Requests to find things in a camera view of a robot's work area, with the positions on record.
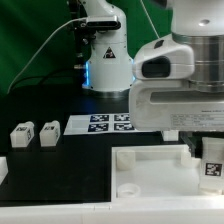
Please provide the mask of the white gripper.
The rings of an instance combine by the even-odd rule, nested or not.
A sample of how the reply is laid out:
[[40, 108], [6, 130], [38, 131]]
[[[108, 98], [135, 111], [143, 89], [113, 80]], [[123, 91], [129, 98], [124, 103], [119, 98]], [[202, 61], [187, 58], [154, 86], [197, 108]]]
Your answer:
[[[181, 81], [136, 80], [129, 114], [139, 131], [224, 132], [224, 93], [193, 91]], [[180, 138], [192, 157], [201, 157], [202, 138], [192, 132], [181, 132]]]

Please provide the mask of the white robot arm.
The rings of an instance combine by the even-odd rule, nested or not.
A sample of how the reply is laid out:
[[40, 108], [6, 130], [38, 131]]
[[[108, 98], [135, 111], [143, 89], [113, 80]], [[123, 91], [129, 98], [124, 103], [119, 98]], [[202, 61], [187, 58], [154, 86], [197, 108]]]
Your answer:
[[128, 92], [136, 129], [178, 131], [191, 155], [202, 157], [202, 138], [224, 132], [224, 0], [150, 1], [173, 11], [171, 33], [130, 58], [123, 12], [106, 0], [81, 0], [82, 27], [96, 32], [86, 88]]

